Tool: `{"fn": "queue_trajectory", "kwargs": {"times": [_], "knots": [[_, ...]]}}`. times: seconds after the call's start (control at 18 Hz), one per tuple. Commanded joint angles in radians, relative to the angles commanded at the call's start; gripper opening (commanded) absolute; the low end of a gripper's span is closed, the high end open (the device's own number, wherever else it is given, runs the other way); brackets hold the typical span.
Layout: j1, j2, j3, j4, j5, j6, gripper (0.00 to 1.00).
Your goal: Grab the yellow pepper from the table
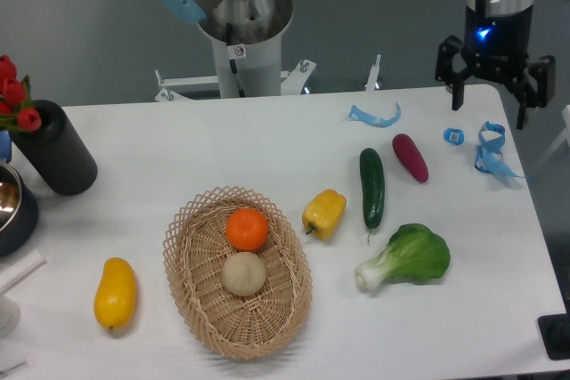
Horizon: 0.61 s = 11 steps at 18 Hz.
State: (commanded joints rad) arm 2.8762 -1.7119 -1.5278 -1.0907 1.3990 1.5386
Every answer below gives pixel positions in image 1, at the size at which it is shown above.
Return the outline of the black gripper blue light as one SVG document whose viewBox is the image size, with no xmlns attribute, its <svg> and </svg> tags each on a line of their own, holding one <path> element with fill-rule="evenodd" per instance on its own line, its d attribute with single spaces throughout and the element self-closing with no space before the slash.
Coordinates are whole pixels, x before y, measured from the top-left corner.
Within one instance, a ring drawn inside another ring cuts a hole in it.
<svg viewBox="0 0 570 380">
<path fill-rule="evenodd" d="M 500 82 L 519 104 L 516 128 L 522 130 L 529 109 L 544 108 L 555 92 L 556 58 L 527 58 L 534 0 L 467 0 L 464 44 L 448 36 L 438 47 L 435 78 L 451 90 L 452 110 L 464 103 L 465 81 L 475 76 Z M 459 55 L 464 67 L 454 69 Z"/>
</svg>

